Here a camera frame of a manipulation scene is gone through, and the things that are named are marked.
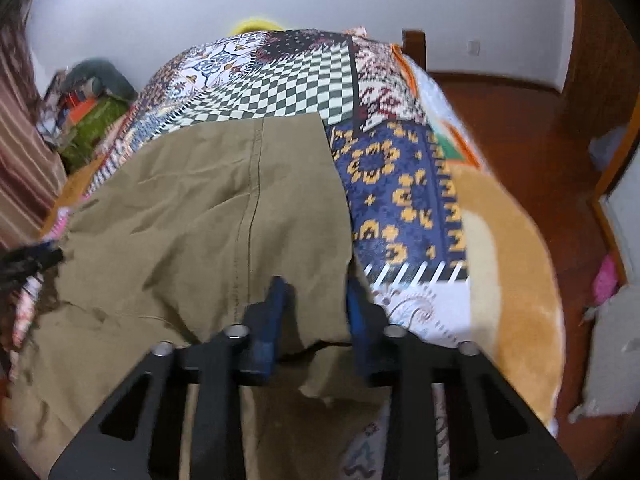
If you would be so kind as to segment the striped maroon curtain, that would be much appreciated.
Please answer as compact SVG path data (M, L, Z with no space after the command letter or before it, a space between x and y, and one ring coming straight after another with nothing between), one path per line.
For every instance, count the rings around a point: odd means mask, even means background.
M20 12L1 22L1 247L38 237L66 180L36 128L40 94Z

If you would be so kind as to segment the white cabinet with wood frame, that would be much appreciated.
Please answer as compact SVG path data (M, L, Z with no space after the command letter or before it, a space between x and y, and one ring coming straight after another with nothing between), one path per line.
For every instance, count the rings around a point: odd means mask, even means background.
M592 204L622 284L639 281L639 103L627 122L589 144L600 177Z

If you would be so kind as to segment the pink slipper on floor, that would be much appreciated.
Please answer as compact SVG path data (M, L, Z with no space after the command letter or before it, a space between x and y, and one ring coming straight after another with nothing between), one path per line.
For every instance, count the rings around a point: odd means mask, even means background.
M596 306L600 306L612 298L618 289L618 275L614 258L606 255L592 282L592 296Z

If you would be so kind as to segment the dark wooden bedpost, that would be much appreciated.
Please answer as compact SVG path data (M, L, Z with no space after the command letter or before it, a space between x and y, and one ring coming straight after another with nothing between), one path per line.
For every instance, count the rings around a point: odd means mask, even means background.
M426 35L421 29L404 29L402 31L402 52L426 70L427 45Z

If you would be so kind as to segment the patchwork patterned bedspread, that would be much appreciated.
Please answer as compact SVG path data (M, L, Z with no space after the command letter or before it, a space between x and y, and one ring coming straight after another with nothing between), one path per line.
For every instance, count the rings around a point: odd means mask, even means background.
M201 122L316 114L352 225L352 259L390 315L426 333L425 292L468 312L466 239L448 160L390 44L318 30L252 32L184 52L141 93L125 136L70 217L145 144ZM337 479L381 477L388 421L359 431Z

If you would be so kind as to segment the yellow round object behind bed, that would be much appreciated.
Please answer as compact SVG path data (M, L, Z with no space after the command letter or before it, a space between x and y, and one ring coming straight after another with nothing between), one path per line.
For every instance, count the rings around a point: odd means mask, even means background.
M232 27L230 35L236 36L250 32L280 32L283 29L283 26L265 18L246 18Z

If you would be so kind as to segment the olive khaki pants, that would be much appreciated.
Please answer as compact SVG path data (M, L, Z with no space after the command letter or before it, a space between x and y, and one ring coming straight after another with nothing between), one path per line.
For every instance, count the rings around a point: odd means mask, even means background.
M243 394L252 479L335 479L385 393L349 349L352 225L316 114L201 122L151 141L70 217L11 389L17 446L45 476L153 344L200 344L262 301L295 292L281 351L320 344Z

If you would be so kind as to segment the clutter pile with green bag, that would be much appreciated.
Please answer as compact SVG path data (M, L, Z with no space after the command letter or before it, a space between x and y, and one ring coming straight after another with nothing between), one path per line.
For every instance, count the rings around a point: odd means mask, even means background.
M66 174L93 158L107 129L137 99L129 80L106 58L88 58L52 78L38 107L36 127L60 155Z

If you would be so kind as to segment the orange yellow fleece blanket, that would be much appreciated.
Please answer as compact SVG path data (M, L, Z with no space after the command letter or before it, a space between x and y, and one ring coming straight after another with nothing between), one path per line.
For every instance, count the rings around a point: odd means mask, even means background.
M538 226L504 188L435 79L396 51L460 185L471 270L471 332L550 434L565 364L558 281Z

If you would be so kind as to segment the white wall socket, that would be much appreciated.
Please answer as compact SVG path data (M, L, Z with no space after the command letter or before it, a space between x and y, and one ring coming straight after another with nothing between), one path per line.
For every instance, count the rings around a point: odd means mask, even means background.
M468 53L471 56L480 55L480 42L478 40L471 40L468 43Z

